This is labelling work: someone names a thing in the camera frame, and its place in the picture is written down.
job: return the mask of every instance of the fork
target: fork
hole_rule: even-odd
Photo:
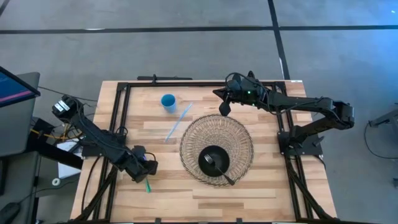
[[[235,181],[233,181],[231,178],[229,178],[223,171],[221,171],[220,168],[218,168],[218,166],[216,165],[216,162],[213,160],[213,158],[211,158],[211,156],[206,154],[205,159],[210,165],[215,166],[218,169],[218,171],[223,174],[223,176],[225,177],[225,179],[228,181],[229,184],[231,184],[231,185],[235,184]]]

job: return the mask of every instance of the yellow wire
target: yellow wire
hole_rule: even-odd
[[[31,129],[30,131],[32,131],[33,133],[36,133],[36,134],[40,134],[38,131],[33,130],[33,129]],[[55,138],[55,139],[69,139],[69,138],[65,138],[65,137],[55,137],[55,136],[52,136],[50,134],[43,134],[43,135],[46,136],[46,137]]]
[[[65,141],[65,135],[67,134],[67,128],[68,128],[68,127],[69,127],[69,124],[66,124],[66,125],[65,125],[65,128],[63,129],[63,136],[62,136],[62,137],[63,137],[63,138],[62,138],[62,139],[63,139],[63,142]]]

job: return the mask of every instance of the monitor screen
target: monitor screen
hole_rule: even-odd
[[[24,98],[31,98],[32,95],[35,95],[35,93],[3,72],[0,72],[0,107],[1,105],[9,105],[13,102],[22,101]]]

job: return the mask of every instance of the blue straw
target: blue straw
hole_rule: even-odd
[[[173,134],[175,128],[178,126],[178,124],[180,123],[180,121],[182,120],[182,118],[185,116],[185,114],[188,112],[189,108],[191,108],[192,103],[190,103],[187,108],[184,110],[184,112],[181,114],[180,118],[178,119],[178,121],[175,123],[174,127],[170,130],[169,134],[167,135],[166,139],[164,140],[165,142],[167,142],[169,140],[169,137]]]

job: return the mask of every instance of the green object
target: green object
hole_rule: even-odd
[[[152,191],[152,189],[150,188],[150,185],[149,185],[148,178],[145,179],[145,187],[146,187],[147,193],[150,193]]]

